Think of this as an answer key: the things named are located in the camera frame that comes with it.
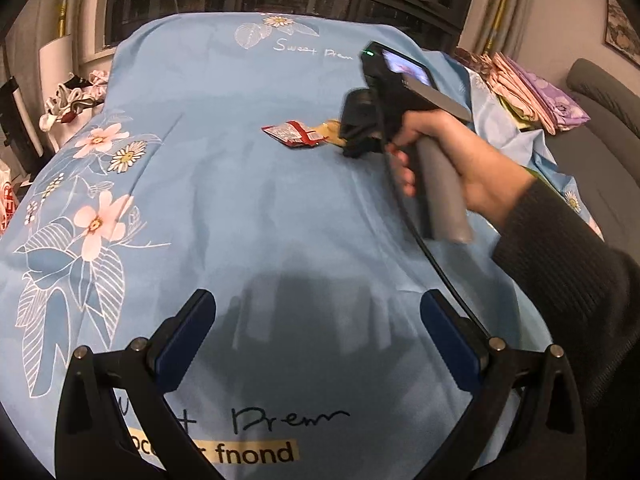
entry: gray handle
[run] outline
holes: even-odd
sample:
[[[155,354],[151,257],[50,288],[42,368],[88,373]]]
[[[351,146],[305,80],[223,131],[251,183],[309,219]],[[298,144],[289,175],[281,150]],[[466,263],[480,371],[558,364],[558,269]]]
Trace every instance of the gray handle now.
[[[438,141],[422,136],[416,143],[420,171],[434,240],[468,244],[474,235],[466,218],[460,176]]]

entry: person's right hand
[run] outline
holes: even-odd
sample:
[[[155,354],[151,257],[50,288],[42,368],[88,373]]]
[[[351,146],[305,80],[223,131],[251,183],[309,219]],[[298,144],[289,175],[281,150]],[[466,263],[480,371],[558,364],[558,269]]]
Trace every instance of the person's right hand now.
[[[409,159],[402,147],[421,135],[437,139],[453,163],[462,180],[466,207],[480,213],[499,231],[535,177],[449,113],[407,112],[402,129],[386,150],[394,155],[396,175],[408,196],[415,194],[415,175],[408,168]]]

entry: metal pin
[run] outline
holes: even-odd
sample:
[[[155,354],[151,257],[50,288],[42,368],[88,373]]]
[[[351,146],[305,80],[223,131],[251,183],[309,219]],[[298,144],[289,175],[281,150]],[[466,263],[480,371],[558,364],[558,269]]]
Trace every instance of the metal pin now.
[[[564,349],[560,345],[551,345],[549,352],[553,357],[562,357],[564,355]]]
[[[74,350],[74,357],[76,359],[82,359],[88,351],[89,349],[86,346],[79,346]]]
[[[507,343],[504,342],[504,339],[500,339],[499,337],[492,337],[491,339],[489,339],[489,346],[495,351],[499,352],[507,348]]]
[[[148,340],[145,337],[137,337],[130,343],[129,348],[135,352],[140,352],[145,349],[147,342]]]

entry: black sweater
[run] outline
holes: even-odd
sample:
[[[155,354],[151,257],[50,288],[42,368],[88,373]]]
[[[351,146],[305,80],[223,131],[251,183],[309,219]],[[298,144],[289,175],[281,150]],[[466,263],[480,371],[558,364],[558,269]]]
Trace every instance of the black sweater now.
[[[584,413],[588,479],[640,478],[638,264],[539,180],[507,218],[493,258],[566,351]]]

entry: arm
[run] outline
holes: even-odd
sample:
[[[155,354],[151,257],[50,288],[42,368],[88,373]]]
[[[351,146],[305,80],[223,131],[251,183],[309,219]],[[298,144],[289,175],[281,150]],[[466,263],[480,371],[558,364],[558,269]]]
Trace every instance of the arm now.
[[[415,192],[415,177],[398,146],[421,134],[438,139],[460,174],[468,208],[502,235],[494,261],[567,352],[585,414],[590,478],[600,471],[627,478],[612,468],[628,467],[640,449],[640,267],[608,248],[544,183],[445,112],[409,112],[388,149],[407,195]]]

